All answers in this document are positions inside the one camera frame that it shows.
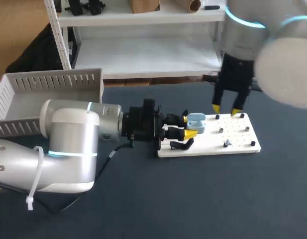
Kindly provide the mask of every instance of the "dark blue table surface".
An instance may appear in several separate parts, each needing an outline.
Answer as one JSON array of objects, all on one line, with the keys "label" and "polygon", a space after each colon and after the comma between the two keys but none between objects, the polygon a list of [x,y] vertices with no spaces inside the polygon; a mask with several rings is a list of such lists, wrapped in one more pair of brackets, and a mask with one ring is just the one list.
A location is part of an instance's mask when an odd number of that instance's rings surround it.
[{"label": "dark blue table surface", "polygon": [[[153,98],[165,113],[213,114],[212,91],[208,83],[106,88],[103,101],[128,111]],[[226,93],[223,112],[234,96]],[[306,239],[307,111],[259,92],[251,93],[245,111],[260,153],[159,159],[151,144],[137,142],[119,151],[93,189],[57,216],[37,203],[29,212],[24,196],[0,193],[0,239]],[[48,148],[38,136],[12,141]],[[117,145],[99,145],[98,168]],[[75,198],[37,196],[54,209]]]}]

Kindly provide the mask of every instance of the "white cable tie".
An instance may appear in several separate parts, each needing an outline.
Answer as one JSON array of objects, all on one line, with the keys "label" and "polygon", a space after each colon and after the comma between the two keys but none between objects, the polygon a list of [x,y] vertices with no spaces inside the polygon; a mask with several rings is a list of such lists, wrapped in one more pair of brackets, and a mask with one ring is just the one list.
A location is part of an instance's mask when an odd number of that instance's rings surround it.
[{"label": "white cable tie", "polygon": [[116,151],[112,151],[110,154],[109,154],[109,158],[112,158],[114,156],[114,154],[116,153]]},{"label": "white cable tie", "polygon": [[40,146],[35,146],[33,148],[33,150],[38,150],[39,152],[39,157],[38,157],[38,163],[37,163],[37,167],[36,167],[36,174],[35,174],[35,178],[32,184],[32,187],[30,189],[30,192],[28,194],[28,196],[26,197],[26,203],[28,206],[28,210],[32,211],[33,210],[33,202],[34,202],[34,193],[36,191],[40,176],[42,174],[43,171],[43,162],[44,162],[44,150],[42,147]]}]

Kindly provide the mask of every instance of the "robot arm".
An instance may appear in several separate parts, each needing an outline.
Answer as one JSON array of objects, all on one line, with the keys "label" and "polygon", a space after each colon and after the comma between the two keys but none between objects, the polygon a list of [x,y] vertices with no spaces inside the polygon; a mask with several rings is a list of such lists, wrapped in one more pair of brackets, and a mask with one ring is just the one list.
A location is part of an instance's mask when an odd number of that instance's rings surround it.
[{"label": "robot arm", "polygon": [[238,92],[231,113],[241,111],[253,77],[274,100],[307,108],[307,0],[228,0],[222,50],[217,113],[224,90]]},{"label": "robot arm", "polygon": [[[44,155],[42,173],[36,191],[81,193],[95,181],[98,141],[155,141],[158,148],[165,138],[184,141],[197,135],[186,127],[186,117],[164,114],[155,109],[154,100],[142,107],[130,107],[79,101],[48,100],[41,108],[40,131],[50,139]],[[0,139],[0,186],[29,191],[37,173],[39,153]]]}]

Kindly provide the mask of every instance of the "black bag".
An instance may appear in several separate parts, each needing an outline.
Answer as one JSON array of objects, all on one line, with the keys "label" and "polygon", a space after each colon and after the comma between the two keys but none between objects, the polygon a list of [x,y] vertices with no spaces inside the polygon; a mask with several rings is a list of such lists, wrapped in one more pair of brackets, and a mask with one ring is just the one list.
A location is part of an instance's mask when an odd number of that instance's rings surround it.
[{"label": "black bag", "polygon": [[[69,59],[72,64],[77,51],[72,27],[68,28],[68,39],[70,46]],[[6,73],[62,69],[63,66],[58,54],[53,31],[50,24],[48,24],[24,50],[22,55],[7,67]]]}]

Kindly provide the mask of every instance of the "shelf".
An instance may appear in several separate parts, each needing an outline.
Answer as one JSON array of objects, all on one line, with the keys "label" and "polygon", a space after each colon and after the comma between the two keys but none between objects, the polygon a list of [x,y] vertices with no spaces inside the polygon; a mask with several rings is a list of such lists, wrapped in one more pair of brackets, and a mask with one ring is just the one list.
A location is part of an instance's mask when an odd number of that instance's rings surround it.
[{"label": "shelf", "polygon": [[210,37],[83,40],[75,69],[103,68],[104,79],[201,76],[219,71]]},{"label": "shelf", "polygon": [[174,1],[161,0],[160,10],[133,14],[129,0],[107,0],[103,13],[92,16],[85,11],[84,15],[73,16],[69,11],[63,11],[59,17],[60,26],[113,26],[113,25],[148,25],[162,23],[187,23],[223,21],[225,0],[216,0],[219,10],[200,9],[196,13],[187,13]]}]

